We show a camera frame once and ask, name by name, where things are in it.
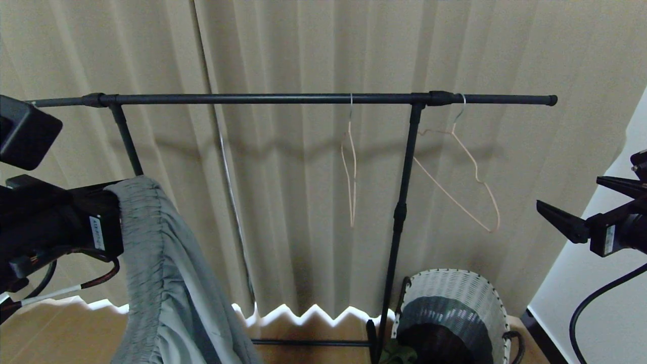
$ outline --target gray fabric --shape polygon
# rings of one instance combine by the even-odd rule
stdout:
[[[106,190],[119,198],[130,305],[112,363],[261,363],[159,184],[140,176]]]
[[[415,324],[438,324],[463,340],[477,363],[492,364],[492,342],[479,315],[466,304],[447,297],[418,297],[400,314],[398,332]]]

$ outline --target laundry basket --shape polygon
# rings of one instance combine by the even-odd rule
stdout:
[[[430,333],[427,339],[423,332]],[[524,351],[523,338],[510,331],[505,308],[490,282],[458,269],[433,269],[404,279],[391,337],[400,345],[413,346],[419,359],[419,351],[435,348],[445,353],[427,355],[464,355],[471,359],[466,359],[468,363],[508,364],[512,337],[519,340],[513,364],[521,361]]]

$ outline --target basket handle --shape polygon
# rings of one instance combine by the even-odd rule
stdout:
[[[510,340],[510,342],[512,342],[513,337],[516,337],[519,341],[519,351],[517,351],[517,357],[514,358],[514,360],[511,361],[510,364],[520,364],[521,359],[523,359],[523,355],[525,353],[525,341],[523,340],[521,333],[518,331],[508,331],[503,334],[503,338]]]

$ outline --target light under curtain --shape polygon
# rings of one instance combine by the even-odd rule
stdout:
[[[509,312],[520,314],[564,244],[535,200],[583,211],[591,179],[622,148],[647,84],[644,2],[3,1],[0,16],[0,92],[21,99],[433,89],[559,95],[553,108],[468,106],[456,126],[497,199],[496,233],[414,168],[394,303],[406,275],[452,267],[488,277]],[[427,108],[421,130],[446,130],[459,108]],[[348,105],[124,111],[146,175],[176,204],[245,313],[256,301],[260,314],[285,303],[296,314],[317,304],[332,317],[348,306],[378,315],[409,107],[354,106],[353,228],[339,148]],[[33,176],[65,188],[132,176],[108,110],[47,112],[64,129]],[[427,171],[493,226],[490,197],[460,146],[434,133],[417,145]],[[6,165],[0,172],[3,179],[24,173]],[[46,293],[106,269],[73,256],[58,268]],[[82,295],[124,304],[123,275]]]

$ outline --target black baseboard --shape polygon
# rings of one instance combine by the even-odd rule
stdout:
[[[526,310],[523,313],[521,321],[551,364],[568,364],[568,361],[566,361],[562,353],[557,349],[553,340],[546,334],[546,331],[537,320],[534,319],[530,311]]]

